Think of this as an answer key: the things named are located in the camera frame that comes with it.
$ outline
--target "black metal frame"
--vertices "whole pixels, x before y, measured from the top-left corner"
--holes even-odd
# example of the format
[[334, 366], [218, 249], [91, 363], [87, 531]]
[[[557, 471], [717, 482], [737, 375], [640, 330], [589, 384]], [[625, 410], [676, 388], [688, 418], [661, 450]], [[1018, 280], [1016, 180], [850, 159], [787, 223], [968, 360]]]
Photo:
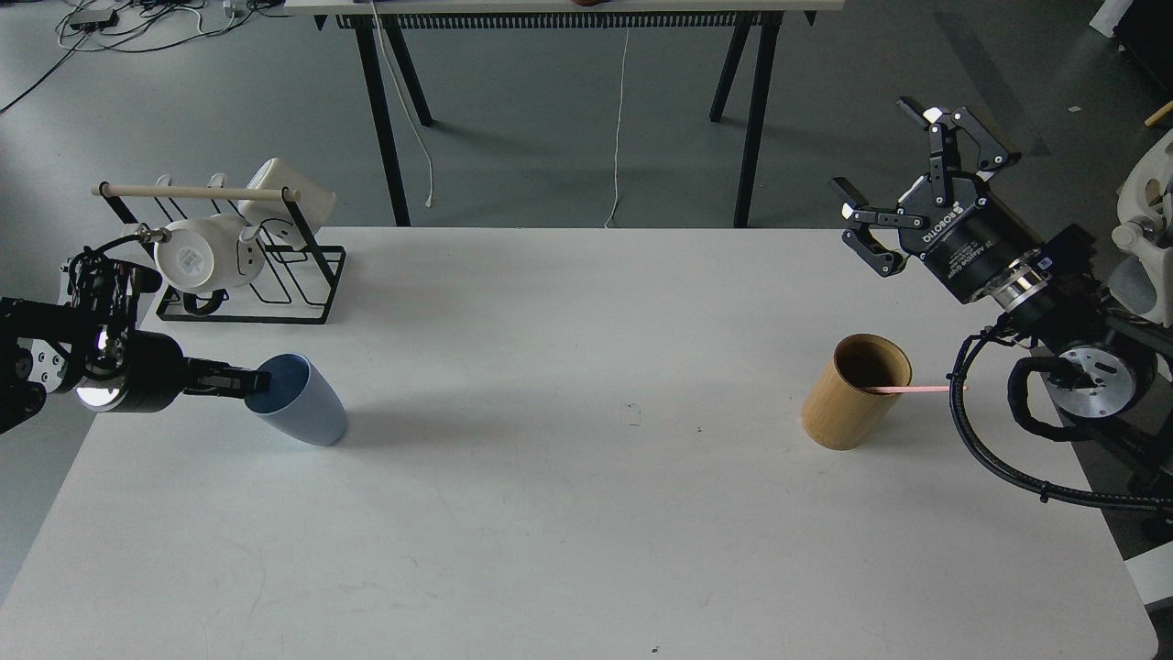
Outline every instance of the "black metal frame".
[[[110, 209], [114, 210], [114, 213], [118, 216], [118, 219], [121, 219], [123, 224], [135, 224], [135, 225], [143, 224], [142, 222], [138, 220], [137, 217], [135, 217], [134, 212], [130, 211], [130, 207], [127, 206], [122, 197], [117, 195], [107, 195], [106, 188], [107, 185], [103, 182], [102, 185], [100, 185], [100, 190], [102, 191], [102, 198], [106, 199], [107, 204], [109, 204]], [[168, 212], [167, 207], [163, 205], [162, 198], [154, 197], [154, 199], [156, 203], [160, 204], [160, 207], [163, 209], [163, 212], [170, 219], [170, 212]], [[175, 200], [174, 197], [167, 197], [167, 199], [170, 200], [171, 205], [175, 206], [175, 209], [179, 212], [179, 215], [187, 217], [187, 213], [183, 212], [183, 209], [179, 206], [179, 204]], [[286, 271], [289, 278], [291, 279], [293, 287], [296, 287], [298, 293], [300, 294], [301, 301], [305, 304], [305, 306], [320, 309], [317, 315], [279, 315], [279, 314], [242, 315], [231, 313], [217, 314], [215, 312], [208, 314], [191, 313], [185, 309], [185, 306], [183, 304], [184, 293], [181, 293], [174, 286], [168, 286], [167, 290], [163, 292], [163, 294], [160, 295], [160, 302], [155, 309], [156, 315], [158, 315], [163, 320], [185, 320], [185, 321], [205, 321], [205, 322], [282, 322], [282, 324], [296, 324], [296, 325], [321, 325], [326, 322], [326, 319], [330, 317], [330, 311], [334, 306], [334, 295], [338, 292], [338, 283], [341, 280], [343, 266], [346, 264], [346, 249], [343, 247], [341, 245], [319, 245], [318, 239], [314, 237], [313, 231], [310, 230], [310, 225], [306, 222], [305, 216], [301, 213], [301, 209], [298, 206], [298, 204], [291, 200], [285, 200], [284, 203], [286, 210], [289, 210], [290, 212], [290, 216], [293, 218], [293, 223], [297, 226], [297, 230], [301, 233], [301, 237], [305, 239], [306, 243], [305, 247], [296, 249], [290, 245], [277, 244], [276, 240], [272, 238], [272, 236], [269, 233], [269, 230], [264, 227], [264, 225], [262, 225], [260, 227], [260, 233], [263, 233], [266, 239], [262, 240], [260, 236], [258, 234], [258, 241], [262, 245], [262, 254], [265, 258], [265, 264], [273, 272], [273, 275], [278, 285], [285, 292], [286, 299], [269, 300], [265, 299], [264, 295], [262, 295], [262, 293], [257, 290], [257, 287], [253, 284], [250, 284], [249, 287], [252, 290], [253, 294], [257, 295], [257, 300], [263, 304], [272, 304], [272, 305], [294, 304], [293, 297], [292, 294], [290, 294], [290, 290], [286, 286], [285, 280], [282, 278], [280, 272], [277, 270], [277, 266], [274, 265], [276, 261], [277, 264], [284, 266], [284, 270]], [[236, 209], [236, 204], [232, 203], [231, 200], [229, 200], [229, 204], [231, 204], [232, 209], [236, 210], [237, 215], [239, 215], [240, 211]], [[212, 199], [212, 205], [216, 209], [216, 211], [219, 212], [219, 206], [216, 204], [215, 199]], [[147, 251], [148, 254], [151, 254], [151, 249], [148, 245], [143, 245], [143, 249]], [[290, 260], [289, 254], [301, 254], [303, 258]], [[320, 271], [323, 278], [330, 286], [328, 293], [324, 301], [311, 300], [306, 295], [305, 288], [298, 280], [297, 274], [294, 274], [293, 270], [290, 267], [291, 264], [304, 263], [310, 259], [313, 259], [314, 265], [318, 266], [318, 270]], [[226, 292], [224, 293], [217, 292], [216, 294], [223, 294], [225, 298], [228, 298]]]
[[[415, 114], [423, 125], [432, 125], [433, 117], [423, 89], [420, 86], [415, 64], [404, 41], [402, 29], [465, 29], [465, 28], [625, 28], [625, 27], [733, 27], [725, 63], [721, 67], [717, 94], [708, 111], [708, 120], [719, 123], [728, 101], [738, 64], [752, 26], [761, 26], [758, 57], [750, 98], [746, 123], [745, 148], [741, 154], [741, 171], [738, 179], [737, 205], [733, 210], [733, 226], [748, 226], [750, 205], [753, 200], [753, 184], [758, 172], [758, 155], [761, 151], [761, 131], [766, 120], [766, 102], [774, 69], [778, 32], [785, 12], [545, 12], [517, 14], [382, 14], [381, 29], [387, 34], [399, 70], [407, 83]], [[814, 25], [818, 12], [804, 12], [807, 22]], [[324, 15], [314, 16], [318, 28], [325, 26]], [[404, 177], [399, 168], [395, 137], [387, 110], [387, 96], [382, 86], [379, 56], [374, 42], [374, 18], [362, 14], [335, 16], [339, 28], [353, 29], [359, 46], [359, 59], [366, 79], [371, 114], [374, 120], [379, 152], [382, 157], [387, 191], [391, 195], [395, 224], [409, 226], [411, 218], [404, 192]]]

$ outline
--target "white mug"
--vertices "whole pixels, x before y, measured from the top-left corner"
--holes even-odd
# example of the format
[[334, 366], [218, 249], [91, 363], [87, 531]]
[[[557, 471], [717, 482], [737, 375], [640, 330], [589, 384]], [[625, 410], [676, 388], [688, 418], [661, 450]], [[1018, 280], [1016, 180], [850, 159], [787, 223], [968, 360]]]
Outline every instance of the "white mug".
[[155, 265], [168, 284], [185, 293], [244, 286], [265, 266], [260, 243], [242, 237], [246, 227], [236, 213], [177, 219], [167, 225], [171, 237], [155, 243]]
[[[289, 188], [290, 190], [299, 191], [301, 198], [297, 202], [297, 206], [301, 211], [301, 216], [305, 217], [305, 223], [308, 225], [311, 233], [317, 233], [326, 224], [331, 211], [334, 210], [334, 202], [338, 199], [338, 195], [318, 185], [310, 177], [293, 169], [280, 158], [269, 158], [265, 161], [265, 164], [260, 165], [257, 173], [252, 175], [252, 181], [249, 181], [248, 188], [252, 190], [280, 190], [282, 188]], [[270, 233], [289, 243], [294, 249], [300, 250], [305, 247], [305, 238], [298, 231], [297, 224], [293, 222], [293, 216], [290, 215], [284, 202], [245, 199], [240, 202], [239, 207], [240, 215], [249, 218], [250, 224], [263, 225]]]

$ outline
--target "concrete floor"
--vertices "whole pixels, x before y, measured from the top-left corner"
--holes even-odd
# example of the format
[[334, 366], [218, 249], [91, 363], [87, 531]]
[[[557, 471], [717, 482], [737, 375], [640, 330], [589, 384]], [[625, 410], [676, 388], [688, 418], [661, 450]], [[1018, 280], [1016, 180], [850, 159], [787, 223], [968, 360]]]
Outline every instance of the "concrete floor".
[[[95, 7], [103, 6], [100, 0]], [[1114, 190], [1161, 135], [1143, 120], [1167, 93], [1087, 27], [1099, 0], [859, 2], [781, 28], [751, 226], [836, 226], [827, 186], [850, 177], [877, 204], [925, 169], [918, 129], [894, 107], [969, 104], [995, 117], [1024, 161], [995, 190], [1044, 237], [1078, 222], [1098, 236], [1101, 275]], [[63, 50], [57, 1], [0, 4], [0, 103]], [[224, 25], [219, 5], [205, 30]], [[123, 25], [134, 25], [124, 14]], [[128, 46], [192, 34], [160, 21]], [[626, 60], [618, 226], [728, 226], [757, 30], [726, 121], [707, 121], [730, 29], [633, 29]], [[438, 123], [427, 171], [393, 93], [393, 122], [415, 225], [601, 226], [612, 204], [623, 30], [406, 33]], [[54, 300], [55, 266], [118, 233], [93, 183], [243, 185], [280, 156], [335, 190], [332, 222], [393, 224], [351, 32], [308, 18], [255, 18], [150, 54], [79, 53], [0, 115], [0, 291]], [[150, 209], [142, 209], [151, 222]], [[860, 277], [870, 277], [862, 266]], [[804, 274], [794, 273], [804, 284]], [[0, 598], [7, 592], [91, 422], [60, 397], [0, 437]], [[1121, 552], [1140, 550], [1121, 532]], [[1154, 614], [1168, 631], [1169, 617]], [[1171, 644], [1166, 638], [1162, 654]]]

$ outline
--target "drying rack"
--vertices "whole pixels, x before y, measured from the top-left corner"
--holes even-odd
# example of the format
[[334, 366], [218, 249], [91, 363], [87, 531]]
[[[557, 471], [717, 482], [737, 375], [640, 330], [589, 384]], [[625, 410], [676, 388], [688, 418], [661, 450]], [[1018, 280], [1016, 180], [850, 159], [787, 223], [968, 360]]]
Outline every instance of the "drying rack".
[[[298, 206], [300, 192], [289, 188], [251, 189], [251, 188], [198, 188], [179, 185], [114, 185], [102, 182], [94, 185], [90, 192], [106, 199], [114, 213], [124, 224], [145, 225], [141, 222], [122, 197], [152, 198], [167, 222], [174, 222], [175, 215], [189, 217], [178, 199], [204, 199], [211, 203], [216, 212], [222, 211], [217, 202], [226, 202], [237, 215], [236, 200], [256, 199], [263, 202], [282, 202], [301, 237], [305, 247], [297, 249], [280, 244], [260, 224], [257, 240], [260, 244], [265, 265], [256, 280], [248, 287], [240, 286], [228, 291], [216, 291], [212, 297], [219, 297], [218, 305], [209, 307], [209, 298], [183, 293], [168, 285], [160, 298], [155, 313], [163, 320], [189, 320], [209, 322], [290, 322], [323, 324], [330, 315], [338, 292], [343, 265], [346, 263], [346, 249], [341, 245], [319, 245], [310, 230], [301, 209]], [[154, 263], [150, 245], [143, 245]]]

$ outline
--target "wooden cup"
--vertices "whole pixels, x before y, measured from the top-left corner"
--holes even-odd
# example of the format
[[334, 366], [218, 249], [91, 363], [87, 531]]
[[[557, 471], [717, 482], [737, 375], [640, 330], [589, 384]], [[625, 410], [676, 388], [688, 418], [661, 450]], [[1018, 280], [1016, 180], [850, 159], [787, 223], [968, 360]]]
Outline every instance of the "wooden cup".
[[900, 347], [875, 335], [852, 335], [835, 347], [802, 404], [802, 428], [827, 449], [855, 449], [900, 399], [861, 388], [911, 382], [913, 366]]

